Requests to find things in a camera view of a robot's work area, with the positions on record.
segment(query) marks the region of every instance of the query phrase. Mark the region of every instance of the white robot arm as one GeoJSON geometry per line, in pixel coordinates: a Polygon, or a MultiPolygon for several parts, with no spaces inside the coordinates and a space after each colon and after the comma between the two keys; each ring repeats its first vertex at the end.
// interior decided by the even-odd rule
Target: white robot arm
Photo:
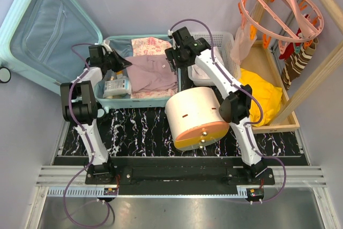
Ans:
{"type": "Polygon", "coordinates": [[[89,46],[90,57],[87,59],[87,68],[82,75],[71,83],[61,85],[63,117],[74,125],[86,147],[90,161],[87,177],[95,178],[92,184],[103,179],[112,179],[115,174],[114,166],[96,125],[98,103],[93,89],[108,70],[118,72],[131,65],[115,50],[109,51],[108,48],[105,42],[104,45],[89,46]]]}
{"type": "MultiPolygon", "coordinates": [[[[218,59],[215,59],[217,61],[217,64],[221,67],[221,70],[226,73],[226,75],[231,79],[233,84],[241,86],[242,84],[226,70],[226,68],[218,61],[218,59]]],[[[231,92],[235,93],[236,91],[238,91],[238,89],[235,88],[233,84],[227,82],[227,79],[219,71],[215,63],[213,63],[211,51],[209,49],[206,49],[201,53],[201,55],[196,57],[195,64],[198,65],[201,69],[203,69],[207,73],[207,75],[212,79],[212,81],[220,91],[220,94],[222,95],[223,99],[226,99],[231,92]]],[[[251,125],[245,125],[247,122],[250,122],[250,117],[243,118],[239,122],[239,124],[231,122],[230,126],[233,129],[236,135],[237,142],[240,146],[243,162],[248,166],[252,166],[260,162],[261,157],[255,151],[258,150],[258,147],[255,141],[255,137],[252,134],[251,125]],[[252,149],[252,146],[249,142],[246,127],[248,127],[248,132],[250,134],[254,150],[252,149]]]]}
{"type": "MultiPolygon", "coordinates": [[[[236,135],[242,160],[246,169],[249,170],[249,175],[252,178],[259,176],[267,167],[258,154],[258,147],[252,133],[249,117],[251,99],[240,91],[243,89],[251,94],[251,87],[243,86],[217,58],[213,59],[208,42],[203,38],[195,40],[186,27],[174,33],[169,31],[168,34],[174,40],[173,47],[166,50],[171,66],[176,69],[196,64],[212,79],[224,99],[219,109],[220,116],[230,124],[236,135]]],[[[194,142],[194,147],[199,147],[199,143],[194,142]]]]}

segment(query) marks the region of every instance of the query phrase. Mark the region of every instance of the brown striped cloth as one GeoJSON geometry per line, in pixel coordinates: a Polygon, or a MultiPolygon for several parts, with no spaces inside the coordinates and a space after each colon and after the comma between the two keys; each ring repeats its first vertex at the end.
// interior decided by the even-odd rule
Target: brown striped cloth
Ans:
{"type": "Polygon", "coordinates": [[[300,76],[302,70],[311,60],[313,54],[316,51],[318,44],[318,39],[313,39],[313,42],[310,46],[304,49],[304,45],[301,47],[301,50],[298,54],[294,52],[291,56],[285,60],[285,67],[281,73],[281,79],[286,90],[289,89],[292,81],[300,76]]]}

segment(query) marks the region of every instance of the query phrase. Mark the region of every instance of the metal floor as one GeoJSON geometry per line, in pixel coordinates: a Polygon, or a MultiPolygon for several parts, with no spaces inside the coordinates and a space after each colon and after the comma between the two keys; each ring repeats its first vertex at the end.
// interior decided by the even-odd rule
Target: metal floor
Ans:
{"type": "MultiPolygon", "coordinates": [[[[276,193],[267,188],[265,199],[276,193]]],[[[91,198],[69,198],[67,206],[72,213],[91,198]]],[[[115,211],[102,228],[115,229],[298,229],[325,228],[320,218],[314,192],[309,188],[286,188],[271,203],[249,205],[230,203],[224,199],[209,198],[117,198],[111,202],[115,211]]],[[[92,203],[73,215],[79,223],[94,225],[102,222],[107,209],[92,203]]],[[[39,229],[79,228],[66,219],[62,198],[48,197],[39,229]]]]}

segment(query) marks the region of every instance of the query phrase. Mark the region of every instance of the yellow cloth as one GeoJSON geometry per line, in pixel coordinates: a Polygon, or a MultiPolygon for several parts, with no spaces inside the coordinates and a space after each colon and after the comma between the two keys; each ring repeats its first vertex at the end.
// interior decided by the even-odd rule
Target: yellow cloth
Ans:
{"type": "MultiPolygon", "coordinates": [[[[257,99],[263,109],[263,119],[261,123],[254,126],[263,126],[269,123],[281,107],[282,89],[275,87],[271,83],[262,79],[254,72],[246,71],[241,68],[240,83],[249,84],[252,88],[252,96],[257,99]]],[[[260,118],[260,111],[256,103],[251,101],[250,120],[257,122],[260,118]]]]}

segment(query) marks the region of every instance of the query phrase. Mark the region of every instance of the folded clothes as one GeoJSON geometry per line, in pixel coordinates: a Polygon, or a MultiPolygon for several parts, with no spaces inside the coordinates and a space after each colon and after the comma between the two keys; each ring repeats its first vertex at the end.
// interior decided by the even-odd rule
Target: folded clothes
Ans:
{"type": "Polygon", "coordinates": [[[130,56],[126,60],[132,92],[177,89],[177,75],[172,72],[166,55],[130,56]]]}
{"type": "Polygon", "coordinates": [[[147,92],[137,92],[131,94],[131,99],[151,99],[151,98],[166,98],[174,96],[176,90],[166,90],[166,91],[147,91],[147,92]]]}
{"type": "Polygon", "coordinates": [[[134,39],[132,42],[133,56],[143,55],[161,55],[172,44],[168,41],[160,40],[154,37],[134,39]]]}

